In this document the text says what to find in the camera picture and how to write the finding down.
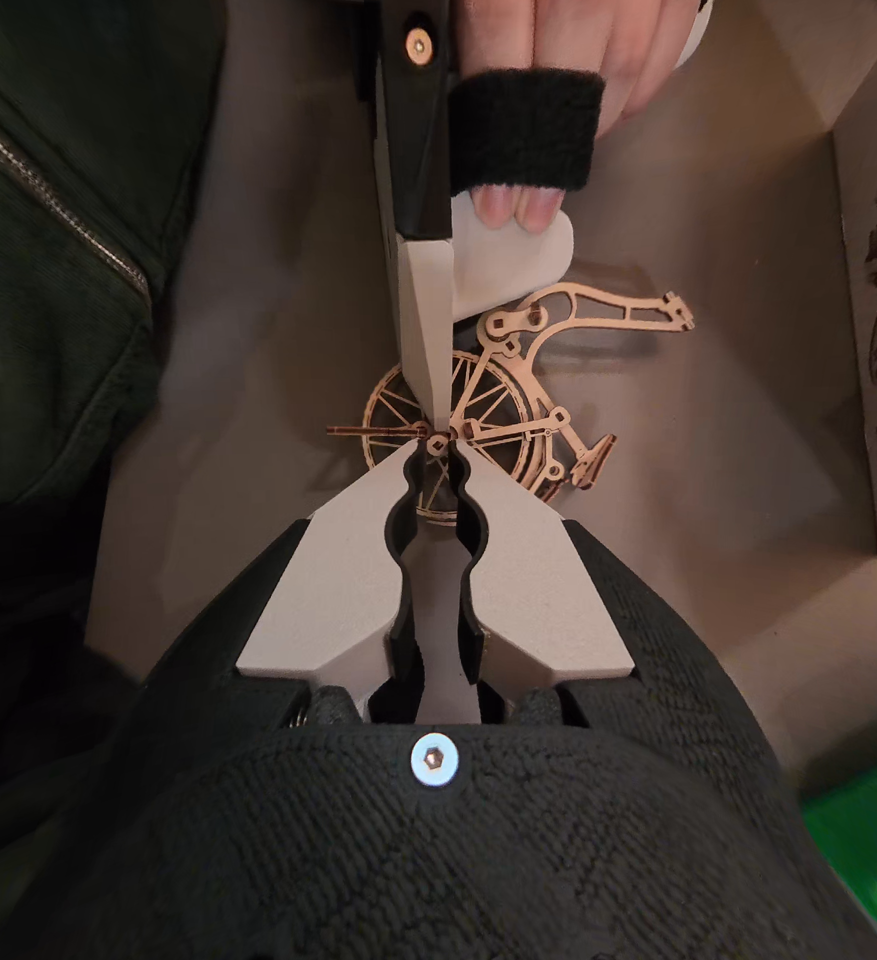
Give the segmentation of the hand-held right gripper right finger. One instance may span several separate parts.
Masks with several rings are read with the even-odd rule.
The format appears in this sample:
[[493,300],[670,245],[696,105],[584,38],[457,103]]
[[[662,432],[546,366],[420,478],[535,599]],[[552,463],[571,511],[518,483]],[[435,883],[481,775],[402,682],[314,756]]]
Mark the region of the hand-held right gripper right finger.
[[462,441],[449,447],[466,678],[493,690],[626,677],[635,664],[561,516]]

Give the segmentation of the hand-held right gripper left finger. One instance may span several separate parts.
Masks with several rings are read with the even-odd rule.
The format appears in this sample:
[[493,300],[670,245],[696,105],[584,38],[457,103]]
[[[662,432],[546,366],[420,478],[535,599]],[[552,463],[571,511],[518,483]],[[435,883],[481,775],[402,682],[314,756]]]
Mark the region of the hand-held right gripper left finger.
[[412,724],[421,651],[402,556],[418,533],[413,439],[314,512],[237,660],[249,677],[345,689],[372,721]]

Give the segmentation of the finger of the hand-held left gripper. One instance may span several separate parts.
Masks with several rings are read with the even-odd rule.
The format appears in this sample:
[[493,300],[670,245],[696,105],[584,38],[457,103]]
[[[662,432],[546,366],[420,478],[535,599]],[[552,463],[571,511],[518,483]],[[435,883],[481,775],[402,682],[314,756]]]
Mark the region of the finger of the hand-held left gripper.
[[408,240],[397,231],[382,69],[375,74],[373,162],[385,267],[402,374],[433,430],[449,430],[454,248],[451,239]]

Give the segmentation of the wooden bicycle model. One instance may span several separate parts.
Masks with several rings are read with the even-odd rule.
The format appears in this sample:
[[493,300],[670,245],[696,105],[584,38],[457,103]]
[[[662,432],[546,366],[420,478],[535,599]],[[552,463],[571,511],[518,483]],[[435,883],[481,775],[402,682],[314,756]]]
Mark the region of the wooden bicycle model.
[[[550,302],[562,299],[558,319]],[[480,315],[474,351],[453,348],[450,428],[429,439],[416,510],[421,520],[454,527],[457,499],[449,480],[447,437],[458,439],[499,467],[543,503],[564,488],[592,489],[617,438],[589,444],[572,414],[552,399],[536,374],[549,339],[577,330],[682,333],[694,330],[693,313],[673,292],[659,297],[613,294],[577,282],[559,282],[528,294],[517,306]],[[421,403],[394,366],[372,390],[358,425],[329,425],[330,436],[359,438],[369,469],[402,443],[427,436]]]

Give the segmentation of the grey desk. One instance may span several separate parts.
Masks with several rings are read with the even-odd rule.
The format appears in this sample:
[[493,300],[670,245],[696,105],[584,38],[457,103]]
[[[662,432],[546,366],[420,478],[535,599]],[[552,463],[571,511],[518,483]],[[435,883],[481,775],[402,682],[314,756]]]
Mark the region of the grey desk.
[[[323,2],[229,2],[216,123],[156,410],[112,469],[87,642],[133,677],[363,472],[397,360],[368,117]],[[565,204],[576,280],[674,291],[678,335],[561,334],[541,378],[589,443],[556,506],[720,658],[809,790],[877,759],[877,556],[827,130],[877,2],[718,2]]]

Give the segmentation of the person's left hand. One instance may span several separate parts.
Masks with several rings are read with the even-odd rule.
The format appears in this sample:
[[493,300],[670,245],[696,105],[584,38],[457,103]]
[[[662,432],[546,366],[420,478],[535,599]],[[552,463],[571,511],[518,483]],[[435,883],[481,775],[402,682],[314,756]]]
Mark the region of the person's left hand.
[[585,187],[593,147],[677,66],[698,1],[465,1],[454,22],[452,189],[532,234]]

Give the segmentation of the dark green jacket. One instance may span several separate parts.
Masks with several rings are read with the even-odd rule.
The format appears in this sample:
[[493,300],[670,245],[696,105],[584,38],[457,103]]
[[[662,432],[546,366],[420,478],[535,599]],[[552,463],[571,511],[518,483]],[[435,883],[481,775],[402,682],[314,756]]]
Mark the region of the dark green jacket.
[[62,693],[111,461],[153,408],[224,2],[0,2],[0,785],[87,750]]

